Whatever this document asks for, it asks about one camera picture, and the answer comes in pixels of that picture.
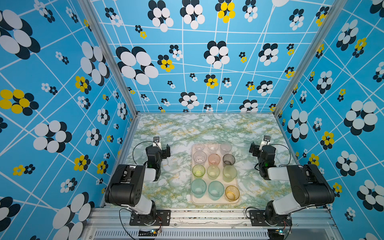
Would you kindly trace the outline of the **dark grey plastic cup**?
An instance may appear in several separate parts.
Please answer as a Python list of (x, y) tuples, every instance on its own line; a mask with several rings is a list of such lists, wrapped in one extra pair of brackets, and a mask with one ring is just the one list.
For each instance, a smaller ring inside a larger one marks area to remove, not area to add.
[(225, 154), (223, 156), (223, 166), (233, 166), (236, 162), (236, 158), (232, 154)]

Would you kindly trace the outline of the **light green textured cup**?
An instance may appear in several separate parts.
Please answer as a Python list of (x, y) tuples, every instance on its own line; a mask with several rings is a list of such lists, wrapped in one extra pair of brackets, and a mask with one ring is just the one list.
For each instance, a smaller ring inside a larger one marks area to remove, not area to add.
[(223, 169), (223, 180), (227, 183), (237, 177), (237, 169), (233, 165), (227, 165)]

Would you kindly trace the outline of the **clear textured plastic cup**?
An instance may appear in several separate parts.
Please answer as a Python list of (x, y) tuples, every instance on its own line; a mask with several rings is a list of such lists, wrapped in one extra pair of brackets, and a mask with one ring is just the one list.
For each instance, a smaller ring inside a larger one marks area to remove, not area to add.
[(232, 151), (232, 144), (229, 142), (224, 142), (220, 144), (220, 152), (222, 155), (230, 154)]

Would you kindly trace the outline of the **large clear plastic cup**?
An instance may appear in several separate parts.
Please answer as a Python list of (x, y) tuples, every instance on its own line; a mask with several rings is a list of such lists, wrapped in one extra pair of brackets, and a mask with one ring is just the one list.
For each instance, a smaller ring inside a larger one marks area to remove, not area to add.
[(207, 161), (207, 154), (203, 151), (197, 151), (193, 154), (193, 163), (195, 165), (204, 165)]

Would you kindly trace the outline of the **bright green plastic cup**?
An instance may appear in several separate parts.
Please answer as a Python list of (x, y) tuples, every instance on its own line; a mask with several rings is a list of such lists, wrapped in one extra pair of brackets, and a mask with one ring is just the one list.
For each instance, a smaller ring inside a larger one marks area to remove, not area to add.
[(206, 173), (206, 168), (203, 165), (196, 164), (192, 167), (192, 179), (202, 179)]

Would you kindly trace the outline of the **amber yellow plastic cup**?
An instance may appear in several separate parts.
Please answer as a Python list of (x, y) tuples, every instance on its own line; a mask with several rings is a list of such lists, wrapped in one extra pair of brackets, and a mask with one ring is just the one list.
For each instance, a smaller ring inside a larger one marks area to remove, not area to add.
[(236, 186), (227, 186), (225, 189), (225, 197), (229, 202), (235, 202), (240, 197), (240, 191)]

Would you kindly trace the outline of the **pink textured plastic cup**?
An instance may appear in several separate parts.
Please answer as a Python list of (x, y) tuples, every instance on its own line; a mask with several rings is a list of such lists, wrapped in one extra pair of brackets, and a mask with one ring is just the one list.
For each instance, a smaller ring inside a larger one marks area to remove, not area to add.
[(210, 166), (218, 166), (221, 162), (221, 157), (218, 154), (210, 154), (208, 161)]

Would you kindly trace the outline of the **teal textured cup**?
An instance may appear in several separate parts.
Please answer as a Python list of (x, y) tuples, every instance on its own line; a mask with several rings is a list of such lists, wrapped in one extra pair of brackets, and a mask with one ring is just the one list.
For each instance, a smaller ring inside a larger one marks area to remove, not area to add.
[(223, 196), (223, 194), (225, 192), (225, 188), (221, 182), (212, 181), (209, 184), (208, 191), (209, 191), (210, 199), (213, 201), (217, 201)]
[(207, 184), (202, 179), (195, 179), (191, 183), (191, 190), (193, 196), (196, 198), (202, 198), (207, 190)]

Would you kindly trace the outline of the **small clear faceted glass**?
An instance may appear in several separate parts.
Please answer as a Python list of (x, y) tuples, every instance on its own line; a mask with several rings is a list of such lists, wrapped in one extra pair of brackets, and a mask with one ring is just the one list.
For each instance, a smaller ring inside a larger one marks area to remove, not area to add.
[(215, 153), (219, 149), (219, 144), (211, 142), (207, 144), (207, 147), (211, 153)]

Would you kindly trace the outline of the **pale green plastic cup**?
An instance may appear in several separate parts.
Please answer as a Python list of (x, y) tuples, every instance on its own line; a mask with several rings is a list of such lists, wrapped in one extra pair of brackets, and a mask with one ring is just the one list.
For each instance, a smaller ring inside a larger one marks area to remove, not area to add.
[(217, 165), (211, 165), (207, 168), (207, 175), (210, 180), (216, 180), (220, 172), (220, 168)]

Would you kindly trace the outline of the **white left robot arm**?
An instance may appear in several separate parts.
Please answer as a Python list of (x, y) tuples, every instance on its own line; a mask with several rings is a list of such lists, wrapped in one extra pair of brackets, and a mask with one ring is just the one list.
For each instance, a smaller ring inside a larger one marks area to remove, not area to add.
[(148, 160), (144, 165), (117, 166), (105, 192), (105, 202), (132, 212), (131, 226), (149, 225), (161, 219), (154, 201), (143, 196), (145, 182), (156, 182), (161, 174), (162, 160), (171, 156), (166, 145), (161, 149), (156, 143), (146, 147)]

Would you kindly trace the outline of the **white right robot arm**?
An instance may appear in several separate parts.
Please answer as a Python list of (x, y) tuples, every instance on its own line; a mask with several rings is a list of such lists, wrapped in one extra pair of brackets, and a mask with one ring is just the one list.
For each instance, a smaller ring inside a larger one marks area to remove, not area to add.
[(318, 207), (334, 202), (334, 191), (316, 165), (277, 167), (276, 148), (272, 145), (260, 146), (251, 143), (250, 153), (257, 157), (256, 169), (264, 180), (286, 181), (291, 186), (290, 194), (267, 203), (264, 216), (265, 222), (269, 225), (278, 225), (290, 214), (307, 207)]

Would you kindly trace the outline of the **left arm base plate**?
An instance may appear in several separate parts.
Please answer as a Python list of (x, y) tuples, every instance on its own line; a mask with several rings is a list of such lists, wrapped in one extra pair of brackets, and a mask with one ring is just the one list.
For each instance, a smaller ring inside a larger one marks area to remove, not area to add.
[(169, 226), (171, 220), (170, 210), (156, 210), (149, 215), (138, 215), (136, 213), (131, 214), (130, 226)]

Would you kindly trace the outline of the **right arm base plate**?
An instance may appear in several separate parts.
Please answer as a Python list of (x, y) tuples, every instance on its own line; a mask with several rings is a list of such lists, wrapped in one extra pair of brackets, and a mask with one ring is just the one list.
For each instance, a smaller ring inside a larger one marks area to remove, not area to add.
[(292, 218), (288, 215), (277, 215), (274, 212), (262, 210), (249, 210), (248, 217), (250, 218), (253, 227), (290, 227)]

